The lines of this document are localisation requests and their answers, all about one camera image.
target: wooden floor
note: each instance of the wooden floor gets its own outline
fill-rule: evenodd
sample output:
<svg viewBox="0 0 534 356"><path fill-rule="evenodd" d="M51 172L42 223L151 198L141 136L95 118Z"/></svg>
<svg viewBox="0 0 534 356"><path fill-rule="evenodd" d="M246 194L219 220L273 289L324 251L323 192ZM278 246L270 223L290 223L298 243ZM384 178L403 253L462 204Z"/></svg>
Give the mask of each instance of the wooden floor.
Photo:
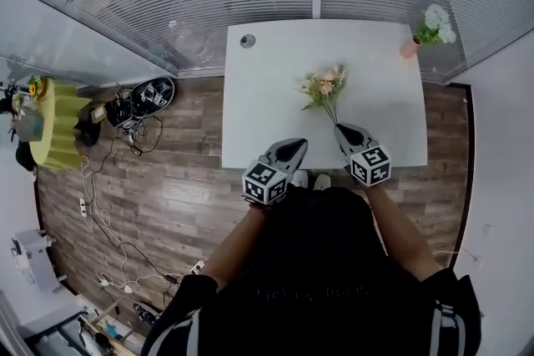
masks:
<svg viewBox="0 0 534 356"><path fill-rule="evenodd" d="M247 209L240 196L241 171L220 168L223 85L222 78L179 81L175 102L160 114L164 130L157 148L138 158L115 140L102 172L95 175L98 207L108 211L109 228L134 243L162 273L187 273L199 259L209 257ZM386 184L434 251L453 250L461 221L469 142L464 97L462 89L425 87L428 166L396 169ZM159 132L159 124L150 122L147 148ZM100 167L113 135L110 127L103 129L89 154L90 169ZM330 173L333 185L352 187L345 171ZM122 283L123 255L96 225L88 228L80 216L78 198L86 198L80 171L40 168L38 188L44 227L58 240L52 249L58 272L68 275L67 283L75 291L106 307L111 298L100 288L97 274L106 272ZM154 273L141 254L125 249L124 272L129 279ZM449 257L436 255L443 264ZM140 288L130 284L134 294L121 304L119 320L146 333L147 328L136 321L131 301L163 308L169 284L158 278L139 282ZM106 291L113 298L123 295L112 287Z"/></svg>

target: pink vase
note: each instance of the pink vase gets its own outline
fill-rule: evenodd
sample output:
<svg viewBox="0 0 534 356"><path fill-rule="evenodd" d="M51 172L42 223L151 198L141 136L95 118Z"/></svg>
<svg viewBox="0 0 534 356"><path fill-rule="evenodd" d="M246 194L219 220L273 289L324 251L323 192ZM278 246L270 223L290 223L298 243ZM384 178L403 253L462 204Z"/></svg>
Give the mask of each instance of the pink vase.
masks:
<svg viewBox="0 0 534 356"><path fill-rule="evenodd" d="M416 55L417 49L419 49L420 45L421 44L416 42L414 38L411 38L400 47L400 55L405 59L412 58L414 55Z"/></svg>

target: sleeve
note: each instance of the sleeve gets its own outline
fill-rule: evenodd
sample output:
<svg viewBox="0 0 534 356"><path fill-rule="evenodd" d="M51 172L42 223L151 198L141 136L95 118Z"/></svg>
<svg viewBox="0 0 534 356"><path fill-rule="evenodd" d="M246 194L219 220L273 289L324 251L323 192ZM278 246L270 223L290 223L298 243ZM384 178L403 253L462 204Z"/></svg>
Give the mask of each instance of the sleeve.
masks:
<svg viewBox="0 0 534 356"><path fill-rule="evenodd" d="M465 325L466 344L464 355L475 355L481 343L481 311L471 278L461 279L450 268L433 274L421 282L423 292L440 304L451 306Z"/></svg>
<svg viewBox="0 0 534 356"><path fill-rule="evenodd" d="M209 276L191 274L182 279L169 306L161 313L144 341L141 356L147 356L159 335L169 326L179 323L188 313L201 308L217 293L217 282Z"/></svg>

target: white table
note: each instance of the white table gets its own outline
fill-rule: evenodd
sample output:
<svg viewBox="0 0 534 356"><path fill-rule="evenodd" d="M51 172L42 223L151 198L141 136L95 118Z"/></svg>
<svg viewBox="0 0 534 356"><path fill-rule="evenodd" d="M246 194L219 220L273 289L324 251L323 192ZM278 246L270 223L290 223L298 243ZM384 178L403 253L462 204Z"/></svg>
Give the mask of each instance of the white table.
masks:
<svg viewBox="0 0 534 356"><path fill-rule="evenodd" d="M245 34L256 38L242 48ZM343 168L334 125L296 81L343 63L348 80L338 119L367 128L390 151L394 167L426 165L426 116L417 57L399 54L405 24L353 20L252 23L228 29L224 79L223 168L246 168L284 138L309 141L304 169Z"/></svg>

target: table top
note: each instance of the table top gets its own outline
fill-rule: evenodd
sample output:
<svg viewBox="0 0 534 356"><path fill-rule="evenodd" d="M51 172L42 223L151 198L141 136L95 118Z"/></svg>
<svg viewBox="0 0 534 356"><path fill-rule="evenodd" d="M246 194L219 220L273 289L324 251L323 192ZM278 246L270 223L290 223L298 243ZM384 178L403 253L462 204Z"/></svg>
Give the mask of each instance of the table top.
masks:
<svg viewBox="0 0 534 356"><path fill-rule="evenodd" d="M46 79L46 92L38 100L43 137L30 143L33 160L54 169L78 168L81 156L74 147L73 127L78 123L78 112L91 99L78 98L72 85Z"/></svg>
<svg viewBox="0 0 534 356"><path fill-rule="evenodd" d="M252 48L240 39L254 35ZM357 20L251 23L228 30L224 79L223 168L247 168L272 144L306 138L304 169L343 168L334 125L295 88L307 73L344 64L347 84L337 103L340 123L369 130L394 167L427 163L426 114L417 57L404 59L405 24Z"/></svg>

